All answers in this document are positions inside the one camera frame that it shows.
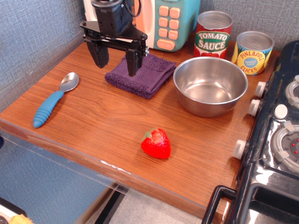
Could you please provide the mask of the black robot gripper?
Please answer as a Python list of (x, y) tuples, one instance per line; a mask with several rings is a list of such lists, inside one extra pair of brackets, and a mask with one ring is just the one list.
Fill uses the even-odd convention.
[(130, 0), (85, 0), (84, 5), (86, 21), (80, 26), (95, 64), (99, 68), (108, 64), (108, 48), (122, 50), (126, 52), (128, 74), (135, 76), (142, 67), (143, 57), (149, 53), (147, 35), (133, 25), (142, 5), (136, 14)]

